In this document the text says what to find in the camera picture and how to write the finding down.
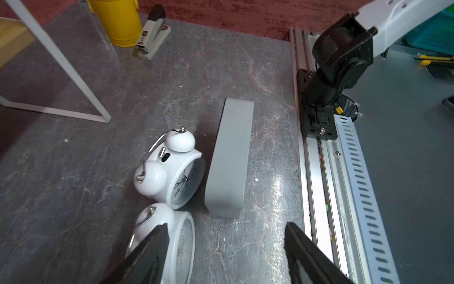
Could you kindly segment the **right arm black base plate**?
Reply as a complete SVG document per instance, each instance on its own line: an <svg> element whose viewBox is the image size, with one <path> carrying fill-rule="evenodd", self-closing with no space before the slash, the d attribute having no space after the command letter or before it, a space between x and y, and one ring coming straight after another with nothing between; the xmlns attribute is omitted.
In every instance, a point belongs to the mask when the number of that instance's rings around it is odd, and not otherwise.
<svg viewBox="0 0 454 284"><path fill-rule="evenodd" d="M338 93L324 73L299 69L297 91L303 137L336 140L338 133L332 105Z"/></svg>

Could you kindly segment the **white twin bell alarm clock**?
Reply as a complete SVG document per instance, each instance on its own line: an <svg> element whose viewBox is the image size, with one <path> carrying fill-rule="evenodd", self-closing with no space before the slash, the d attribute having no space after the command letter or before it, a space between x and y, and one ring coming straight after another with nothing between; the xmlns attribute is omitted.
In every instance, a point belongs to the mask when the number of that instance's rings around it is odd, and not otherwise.
<svg viewBox="0 0 454 284"><path fill-rule="evenodd" d="M195 228L191 213L176 211L165 203L154 203L138 216L130 238L126 257L145 242L145 238L159 226L165 226L167 236L154 248L164 250L162 284L190 283L195 257Z"/></svg>

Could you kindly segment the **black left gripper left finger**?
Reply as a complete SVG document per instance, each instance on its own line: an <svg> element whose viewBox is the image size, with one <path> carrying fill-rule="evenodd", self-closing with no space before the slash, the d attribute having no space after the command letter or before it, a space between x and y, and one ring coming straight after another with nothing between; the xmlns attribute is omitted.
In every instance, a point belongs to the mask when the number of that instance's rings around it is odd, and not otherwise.
<svg viewBox="0 0 454 284"><path fill-rule="evenodd" d="M104 280L103 284L159 284L162 282L170 237L167 224L158 225Z"/></svg>

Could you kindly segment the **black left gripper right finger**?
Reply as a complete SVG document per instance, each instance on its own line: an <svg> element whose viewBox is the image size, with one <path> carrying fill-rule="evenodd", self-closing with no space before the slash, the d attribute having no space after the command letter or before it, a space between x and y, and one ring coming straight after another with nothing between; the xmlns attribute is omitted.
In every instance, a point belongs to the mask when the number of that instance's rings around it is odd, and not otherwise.
<svg viewBox="0 0 454 284"><path fill-rule="evenodd" d="M352 283L293 222L286 224L284 249L292 284Z"/></svg>

